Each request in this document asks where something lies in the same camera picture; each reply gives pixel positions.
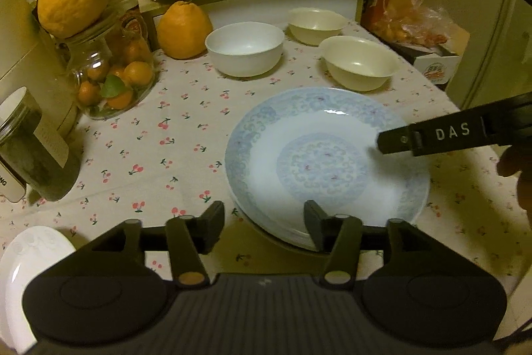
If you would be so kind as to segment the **person's hand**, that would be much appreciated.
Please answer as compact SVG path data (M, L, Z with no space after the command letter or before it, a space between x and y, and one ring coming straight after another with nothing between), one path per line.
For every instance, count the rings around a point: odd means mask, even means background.
M510 146L497 163L497 172L502 177L517 175L517 200L526 211L527 220L532 219L532 153L531 146Z

